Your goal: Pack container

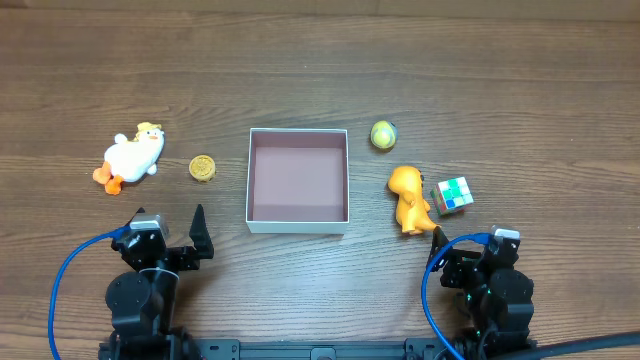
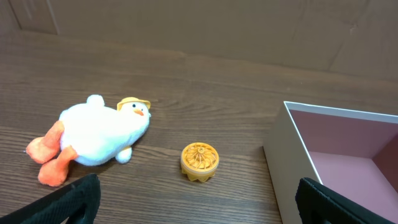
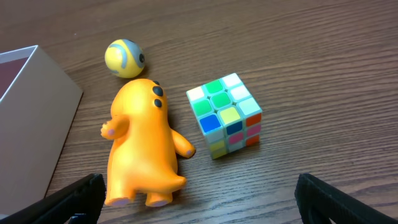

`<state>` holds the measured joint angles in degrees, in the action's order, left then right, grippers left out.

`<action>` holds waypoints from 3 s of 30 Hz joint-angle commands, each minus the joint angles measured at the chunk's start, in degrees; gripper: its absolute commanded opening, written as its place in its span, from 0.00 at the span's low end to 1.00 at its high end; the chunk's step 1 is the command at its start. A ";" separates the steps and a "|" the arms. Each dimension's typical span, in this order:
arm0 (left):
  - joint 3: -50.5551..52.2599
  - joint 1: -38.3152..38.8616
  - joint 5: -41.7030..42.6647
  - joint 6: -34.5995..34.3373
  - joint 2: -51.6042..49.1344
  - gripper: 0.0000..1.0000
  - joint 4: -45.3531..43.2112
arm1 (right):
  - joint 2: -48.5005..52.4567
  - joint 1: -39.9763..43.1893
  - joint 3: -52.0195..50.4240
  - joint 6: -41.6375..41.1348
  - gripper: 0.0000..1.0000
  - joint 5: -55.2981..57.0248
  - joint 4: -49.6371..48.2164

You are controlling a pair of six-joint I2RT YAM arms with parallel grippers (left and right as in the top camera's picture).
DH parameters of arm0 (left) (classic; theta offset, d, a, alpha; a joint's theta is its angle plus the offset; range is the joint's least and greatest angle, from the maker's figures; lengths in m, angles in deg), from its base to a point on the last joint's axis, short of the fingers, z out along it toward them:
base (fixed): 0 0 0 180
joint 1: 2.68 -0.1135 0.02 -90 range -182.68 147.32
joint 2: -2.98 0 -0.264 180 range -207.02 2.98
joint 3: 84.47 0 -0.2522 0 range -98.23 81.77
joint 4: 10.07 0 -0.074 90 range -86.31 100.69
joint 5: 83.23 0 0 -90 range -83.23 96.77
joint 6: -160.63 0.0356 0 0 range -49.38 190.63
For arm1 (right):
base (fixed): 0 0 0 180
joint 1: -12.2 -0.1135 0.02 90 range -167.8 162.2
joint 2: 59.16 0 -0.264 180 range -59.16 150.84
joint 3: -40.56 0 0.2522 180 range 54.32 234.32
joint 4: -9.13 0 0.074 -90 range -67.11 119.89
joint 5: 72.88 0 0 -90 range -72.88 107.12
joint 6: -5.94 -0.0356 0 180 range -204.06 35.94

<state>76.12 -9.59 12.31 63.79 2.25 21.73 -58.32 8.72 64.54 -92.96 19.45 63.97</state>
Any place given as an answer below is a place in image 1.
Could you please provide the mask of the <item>colourful puzzle cube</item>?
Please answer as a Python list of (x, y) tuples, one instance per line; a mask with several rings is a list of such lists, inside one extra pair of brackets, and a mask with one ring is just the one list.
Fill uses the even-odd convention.
[(440, 216), (463, 211), (474, 203), (465, 177), (452, 178), (437, 183), (430, 191), (430, 195)]

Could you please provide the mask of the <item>orange dinosaur figure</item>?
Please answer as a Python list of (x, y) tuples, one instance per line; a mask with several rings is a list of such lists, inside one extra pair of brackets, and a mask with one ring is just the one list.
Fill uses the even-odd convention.
[(389, 190), (398, 195), (395, 216), (403, 234), (419, 235), (438, 227), (429, 217), (431, 207), (423, 196), (423, 183), (421, 171), (408, 165), (396, 167), (387, 182)]

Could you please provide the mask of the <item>white box pink interior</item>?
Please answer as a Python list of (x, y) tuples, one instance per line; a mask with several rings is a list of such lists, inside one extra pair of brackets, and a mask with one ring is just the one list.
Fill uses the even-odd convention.
[(250, 130), (245, 221), (251, 233), (343, 235), (349, 190), (345, 129)]

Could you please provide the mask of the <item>yellow one-eyed ball toy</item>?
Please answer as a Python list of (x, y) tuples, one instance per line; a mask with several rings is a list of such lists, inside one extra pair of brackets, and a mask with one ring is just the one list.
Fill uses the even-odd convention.
[(378, 121), (371, 128), (370, 141), (379, 149), (391, 149), (395, 145), (397, 137), (397, 128), (389, 121)]

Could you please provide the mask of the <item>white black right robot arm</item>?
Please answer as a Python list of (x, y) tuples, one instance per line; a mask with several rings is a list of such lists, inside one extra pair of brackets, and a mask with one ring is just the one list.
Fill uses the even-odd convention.
[[(423, 310), (443, 349), (441, 359), (488, 359), (531, 347), (529, 323), (534, 314), (534, 283), (515, 269), (520, 233), (494, 226), (449, 240), (440, 227), (433, 231), (427, 269), (421, 285)], [(458, 289), (462, 313), (472, 326), (449, 340), (437, 327), (427, 303), (427, 283), (441, 271), (440, 284)]]

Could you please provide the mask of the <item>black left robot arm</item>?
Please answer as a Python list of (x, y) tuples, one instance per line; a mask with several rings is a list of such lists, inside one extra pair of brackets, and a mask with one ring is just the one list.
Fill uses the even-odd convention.
[(107, 287), (105, 303), (113, 332), (99, 345), (99, 360), (202, 360), (184, 327), (172, 325), (179, 274), (200, 268), (214, 257), (204, 208), (196, 207), (189, 229), (192, 244), (169, 247), (168, 226), (159, 214), (139, 209), (111, 248), (132, 270)]

